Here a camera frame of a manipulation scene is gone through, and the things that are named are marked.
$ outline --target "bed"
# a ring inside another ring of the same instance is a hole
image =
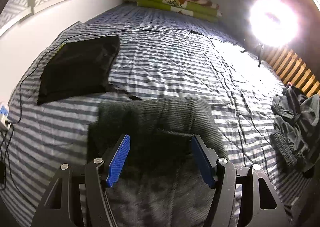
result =
[[[123,94],[104,93],[37,106],[39,78],[54,55],[50,50],[72,36],[67,41],[112,32],[121,41],[109,76],[112,84],[141,99],[196,96],[208,101],[229,160],[241,166],[260,164],[284,204],[291,205],[300,197],[309,180],[295,171],[287,174],[269,140],[274,118],[272,98],[284,87],[271,67],[263,61],[258,68],[257,58],[241,53],[243,48],[221,25],[127,3],[61,32],[25,74],[40,61],[22,84],[22,119],[15,126],[8,152],[15,183],[35,207],[62,163],[86,163],[87,130],[97,120],[98,103],[130,101]],[[11,97],[9,117],[14,121],[20,117],[18,87]],[[200,176],[197,181],[205,188]],[[0,196],[17,222],[30,226],[35,208],[25,201],[10,177]],[[236,225],[240,201],[241,186],[237,186],[232,225]],[[188,218],[189,213],[180,208],[180,221],[169,219],[170,225],[180,226],[181,218]],[[192,224],[185,225],[201,226],[205,216],[202,212]]]

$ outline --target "striped bedspread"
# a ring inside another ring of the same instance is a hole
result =
[[[54,55],[50,50],[63,41],[110,33],[119,35],[121,41],[110,82],[142,99],[196,96],[206,100],[211,104],[229,159],[241,166],[260,164],[284,203],[291,204],[300,196],[308,180],[300,173],[284,172],[283,160],[269,139],[274,118],[272,98],[284,87],[269,65],[263,61],[258,68],[257,59],[241,53],[243,49],[234,45],[236,42],[218,25],[129,4],[87,23],[75,23],[26,72],[29,74],[44,56],[35,73],[22,84],[22,119],[15,125],[8,149],[15,183],[34,207],[62,163],[86,163],[87,130],[97,120],[98,103],[130,101],[125,95],[105,93],[37,106],[40,75]],[[19,116],[17,88],[11,98],[10,119],[17,121]],[[30,226],[35,209],[17,191],[8,173],[7,160],[7,188],[0,196],[20,225]],[[240,199],[239,186],[234,224]],[[204,219],[205,213],[199,217],[199,224]]]

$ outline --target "power strip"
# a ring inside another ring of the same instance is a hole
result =
[[[0,114],[0,129],[8,131],[10,129],[11,122],[9,122],[7,116]]]

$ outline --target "bolt head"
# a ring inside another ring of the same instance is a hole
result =
[[[93,162],[96,163],[96,164],[100,164],[102,161],[103,161],[102,158],[95,158],[95,159],[93,160]]]
[[[64,164],[61,165],[60,168],[61,168],[62,170],[66,170],[68,167],[69,167],[69,165],[68,165],[67,163],[64,163]]]
[[[225,158],[220,158],[220,159],[218,159],[218,161],[221,164],[227,164],[228,163],[228,160],[226,160]]]
[[[253,168],[254,170],[259,171],[259,170],[261,169],[261,166],[260,166],[259,164],[253,164],[253,165],[252,165],[252,168]]]

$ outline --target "gray cloth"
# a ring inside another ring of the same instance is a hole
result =
[[[277,146],[290,169],[307,172],[319,159],[319,95],[307,97],[294,86],[287,86],[283,96],[272,102],[275,114],[270,139]]]
[[[191,137],[199,134],[227,157],[210,105],[193,97],[101,104],[89,144],[103,152],[121,133],[130,135],[131,148],[118,183],[107,190],[118,226],[202,225],[214,191],[193,160]]]

